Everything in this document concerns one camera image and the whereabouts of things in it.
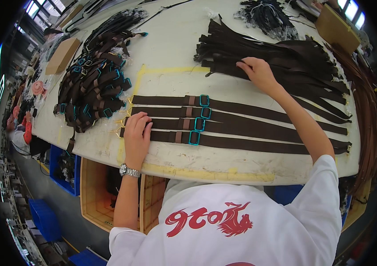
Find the silver watch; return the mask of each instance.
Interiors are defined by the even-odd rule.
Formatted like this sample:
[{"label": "silver watch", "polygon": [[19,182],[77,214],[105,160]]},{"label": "silver watch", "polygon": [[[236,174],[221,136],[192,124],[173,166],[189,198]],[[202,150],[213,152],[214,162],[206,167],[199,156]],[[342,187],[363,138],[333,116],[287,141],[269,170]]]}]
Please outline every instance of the silver watch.
[{"label": "silver watch", "polygon": [[124,176],[125,174],[127,174],[135,178],[139,178],[141,176],[140,171],[127,167],[125,163],[120,165],[119,173],[121,176]]}]

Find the red dragon graphic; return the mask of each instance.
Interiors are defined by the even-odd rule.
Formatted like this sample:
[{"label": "red dragon graphic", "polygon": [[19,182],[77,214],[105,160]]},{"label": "red dragon graphic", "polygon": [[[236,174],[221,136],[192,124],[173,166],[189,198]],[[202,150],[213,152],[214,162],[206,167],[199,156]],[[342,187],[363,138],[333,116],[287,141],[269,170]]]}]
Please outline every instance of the red dragon graphic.
[{"label": "red dragon graphic", "polygon": [[249,228],[252,228],[253,222],[249,220],[249,214],[242,215],[241,221],[237,221],[239,211],[244,210],[249,203],[250,201],[243,206],[232,202],[225,203],[227,206],[235,206],[223,212],[223,215],[226,215],[225,220],[218,225],[218,229],[227,234],[226,237],[245,233]]},{"label": "red dragon graphic", "polygon": [[207,213],[207,209],[205,207],[193,211],[190,215],[184,211],[185,209],[176,211],[169,215],[165,220],[165,224],[167,225],[176,224],[174,229],[168,232],[166,236],[173,237],[181,232],[186,225],[188,218],[190,218],[188,226],[192,229],[199,229],[206,224],[206,220],[202,218],[203,216],[207,216],[207,221],[210,224],[216,224],[222,221],[224,215],[225,219],[222,223],[218,224],[218,229],[220,229],[223,234],[226,234],[226,237],[245,233],[249,228],[252,228],[253,225],[253,222],[249,220],[249,214],[242,215],[240,222],[237,220],[237,218],[239,216],[239,211],[244,210],[249,203],[250,202],[247,202],[242,206],[241,204],[226,202],[225,205],[228,207],[234,207],[228,208],[224,212],[211,211]]}]

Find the floor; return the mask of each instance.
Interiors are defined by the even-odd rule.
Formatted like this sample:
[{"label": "floor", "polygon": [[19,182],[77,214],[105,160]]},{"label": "floor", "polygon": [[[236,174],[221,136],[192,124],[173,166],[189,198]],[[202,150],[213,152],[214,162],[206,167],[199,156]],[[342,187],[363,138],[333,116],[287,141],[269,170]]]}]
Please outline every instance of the floor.
[{"label": "floor", "polygon": [[96,253],[109,259],[109,233],[82,217],[80,197],[70,195],[55,184],[36,160],[13,155],[32,198],[43,199],[56,214],[62,237],[77,251],[91,246]]},{"label": "floor", "polygon": [[[80,198],[70,195],[55,184],[37,161],[23,158],[19,154],[15,154],[14,158],[32,197],[43,199],[57,215],[66,241],[78,251],[91,246],[96,253],[109,259],[108,232],[82,217]],[[273,187],[266,186],[265,192],[272,197]],[[365,214],[341,234],[336,258],[356,240],[376,214],[377,190],[370,194]]]}]

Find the watch band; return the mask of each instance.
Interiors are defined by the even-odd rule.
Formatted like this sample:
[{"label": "watch band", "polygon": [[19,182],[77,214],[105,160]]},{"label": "watch band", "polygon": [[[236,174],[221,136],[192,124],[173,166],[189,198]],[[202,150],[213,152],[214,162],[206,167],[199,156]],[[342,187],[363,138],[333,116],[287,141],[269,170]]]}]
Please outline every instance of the watch band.
[{"label": "watch band", "polygon": [[135,178],[139,178],[141,176],[141,172],[140,171],[131,169],[129,167],[126,168],[125,174],[133,176]]}]

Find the light brown strap loop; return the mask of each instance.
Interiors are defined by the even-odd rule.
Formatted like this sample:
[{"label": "light brown strap loop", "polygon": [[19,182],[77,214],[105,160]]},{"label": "light brown strap loop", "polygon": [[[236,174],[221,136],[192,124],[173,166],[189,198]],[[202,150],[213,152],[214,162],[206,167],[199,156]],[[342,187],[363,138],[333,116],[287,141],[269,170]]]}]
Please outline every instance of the light brown strap loop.
[{"label": "light brown strap loop", "polygon": [[196,96],[190,96],[188,99],[188,105],[189,106],[194,106],[194,100],[196,99]]},{"label": "light brown strap loop", "polygon": [[186,117],[193,117],[192,113],[193,113],[193,108],[192,107],[187,107]]},{"label": "light brown strap loop", "polygon": [[190,130],[190,120],[191,119],[184,119],[184,122],[182,122],[182,129],[183,130]]},{"label": "light brown strap loop", "polygon": [[182,131],[177,131],[175,134],[175,143],[181,143]]}]

